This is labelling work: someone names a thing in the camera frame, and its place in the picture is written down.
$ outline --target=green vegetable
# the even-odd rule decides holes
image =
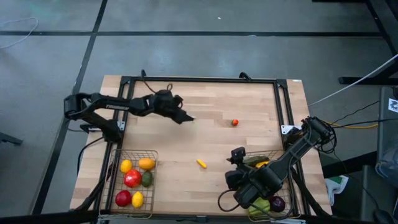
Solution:
[[[149,187],[152,184],[152,173],[149,170],[142,175],[141,184],[144,187]]]
[[[266,156],[253,156],[243,159],[243,163],[251,167],[255,167],[257,163],[264,161],[269,161],[269,158]]]
[[[262,199],[262,198],[257,198],[254,203],[254,205],[257,205],[259,208],[265,210],[266,212],[269,212],[271,205],[268,200]],[[250,206],[248,208],[248,212],[250,216],[256,216],[256,215],[262,215],[262,211],[254,208],[253,206]]]

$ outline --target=purple eggplant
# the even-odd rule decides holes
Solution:
[[[286,207],[285,201],[279,196],[272,196],[268,199],[271,205],[271,211],[273,212],[283,212]]]

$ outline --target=wooden tabletop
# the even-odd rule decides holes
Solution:
[[[121,76],[104,77],[101,94],[117,96]],[[300,80],[287,80],[295,125],[309,115]],[[155,90],[168,82],[148,82]],[[184,99],[183,109],[196,119],[181,125],[171,119],[150,114],[129,115],[123,149],[155,150],[159,153],[154,195],[154,213],[195,215],[247,215],[238,208],[222,212],[217,197],[227,189],[224,173],[233,170],[225,159],[231,150],[244,146],[246,152],[279,150],[282,153],[275,108],[274,89],[270,84],[175,82],[173,94]],[[136,82],[134,97],[151,92]],[[285,108],[284,119],[287,119]],[[111,119],[113,110],[96,110]],[[232,119],[239,125],[231,127]],[[101,137],[90,133],[87,142]],[[98,183],[106,143],[99,142],[86,149],[81,162],[70,208],[79,206]],[[196,160],[207,163],[202,169]],[[318,152],[311,149],[302,158],[305,183],[315,200],[331,213]],[[300,207],[301,196],[298,196]],[[224,208],[236,205],[232,194],[222,199]]]

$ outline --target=avocado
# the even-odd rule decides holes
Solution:
[[[141,184],[144,187],[149,187],[152,184],[152,173],[149,170],[142,175]]]
[[[243,163],[251,167],[255,167],[257,163],[264,161],[269,161],[269,158],[266,156],[253,156],[243,159]]]

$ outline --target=red apple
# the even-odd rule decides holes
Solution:
[[[128,187],[137,187],[139,184],[141,184],[141,179],[142,176],[138,170],[132,169],[127,172],[126,176],[124,176],[124,184],[126,184]]]
[[[115,198],[116,205],[125,207],[131,203],[131,194],[128,190],[120,191]]]

